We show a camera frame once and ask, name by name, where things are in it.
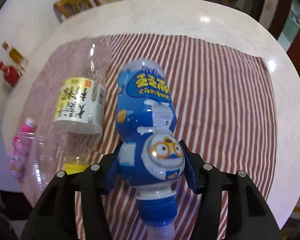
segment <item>white round table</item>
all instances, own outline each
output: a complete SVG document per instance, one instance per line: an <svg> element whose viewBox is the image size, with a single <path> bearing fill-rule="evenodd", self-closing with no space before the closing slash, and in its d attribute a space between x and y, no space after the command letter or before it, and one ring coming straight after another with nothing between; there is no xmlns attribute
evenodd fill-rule
<svg viewBox="0 0 300 240"><path fill-rule="evenodd" d="M102 5L62 23L28 56L25 75L10 95L2 134L7 149L31 85L58 45L119 33L188 35L263 57L270 72L277 112L277 153L267 203L281 228L300 196L300 78L279 43L240 11L202 0L129 0Z"/></svg>

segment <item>pororo bottle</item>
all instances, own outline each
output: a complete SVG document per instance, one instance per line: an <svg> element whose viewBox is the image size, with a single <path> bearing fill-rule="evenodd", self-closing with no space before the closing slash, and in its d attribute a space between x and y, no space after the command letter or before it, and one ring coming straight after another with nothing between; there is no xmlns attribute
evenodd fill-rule
<svg viewBox="0 0 300 240"><path fill-rule="evenodd" d="M177 205L171 185L182 175L185 159L173 137L177 117L164 72L150 60L129 62L119 73L118 86L119 175L138 190L148 238L173 239Z"/></svg>

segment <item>penguin character face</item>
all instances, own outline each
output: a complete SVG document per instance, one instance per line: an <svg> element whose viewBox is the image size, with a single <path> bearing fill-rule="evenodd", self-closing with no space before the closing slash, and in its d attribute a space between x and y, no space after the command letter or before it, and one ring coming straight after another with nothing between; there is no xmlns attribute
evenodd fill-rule
<svg viewBox="0 0 300 240"><path fill-rule="evenodd" d="M179 143L168 134L154 135L149 140L147 152L150 159L163 168L179 169L184 162Z"/></svg>

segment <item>yellow bottle label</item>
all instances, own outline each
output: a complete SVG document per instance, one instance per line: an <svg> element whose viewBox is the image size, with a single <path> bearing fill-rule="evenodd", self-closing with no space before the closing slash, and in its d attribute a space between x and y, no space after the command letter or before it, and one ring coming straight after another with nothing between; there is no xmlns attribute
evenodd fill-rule
<svg viewBox="0 0 300 240"><path fill-rule="evenodd" d="M54 121L69 120L88 123L94 112L94 81L83 77L72 77L62 86L57 102Z"/></svg>

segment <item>glass bottle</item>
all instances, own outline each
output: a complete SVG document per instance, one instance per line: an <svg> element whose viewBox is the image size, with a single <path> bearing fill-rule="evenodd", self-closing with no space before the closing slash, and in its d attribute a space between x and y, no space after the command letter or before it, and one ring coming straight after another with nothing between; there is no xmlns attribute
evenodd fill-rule
<svg viewBox="0 0 300 240"><path fill-rule="evenodd" d="M0 61L0 70L3 71L4 80L14 87L20 77L17 70L13 66L6 67L2 61Z"/></svg>
<svg viewBox="0 0 300 240"><path fill-rule="evenodd" d="M14 47L9 47L9 45L4 42L2 47L7 52L9 58L18 66L21 74L25 72L25 67L28 64L26 58L24 58Z"/></svg>

